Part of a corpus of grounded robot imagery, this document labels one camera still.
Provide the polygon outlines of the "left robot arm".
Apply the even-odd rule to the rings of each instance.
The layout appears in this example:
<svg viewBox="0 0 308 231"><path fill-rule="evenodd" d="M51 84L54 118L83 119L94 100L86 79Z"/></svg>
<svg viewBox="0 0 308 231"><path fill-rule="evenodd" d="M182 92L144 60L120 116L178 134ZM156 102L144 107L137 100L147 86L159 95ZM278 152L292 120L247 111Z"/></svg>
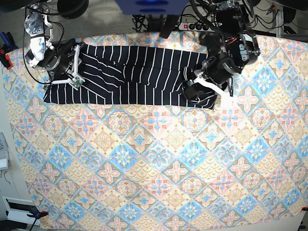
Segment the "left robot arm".
<svg viewBox="0 0 308 231"><path fill-rule="evenodd" d="M200 69L184 69L182 94L196 106L208 108L210 100L220 96L221 107L232 107L237 102L233 76L242 73L260 55L249 22L249 17L255 16L253 5L243 0L192 0L190 3L195 14L218 37L218 50L209 52Z"/></svg>

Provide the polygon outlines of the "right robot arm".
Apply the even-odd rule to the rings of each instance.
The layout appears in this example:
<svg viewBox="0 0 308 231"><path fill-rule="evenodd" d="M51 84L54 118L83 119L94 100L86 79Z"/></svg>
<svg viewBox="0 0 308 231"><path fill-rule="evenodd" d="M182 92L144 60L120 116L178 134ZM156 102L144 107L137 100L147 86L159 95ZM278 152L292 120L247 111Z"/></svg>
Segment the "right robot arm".
<svg viewBox="0 0 308 231"><path fill-rule="evenodd" d="M85 82L79 74L81 44L75 39L62 44L53 42L53 23L43 10L31 10L26 14L24 31L30 36L30 49L25 54L25 63L32 68L48 72L50 79L39 82L43 85L70 84L74 88Z"/></svg>

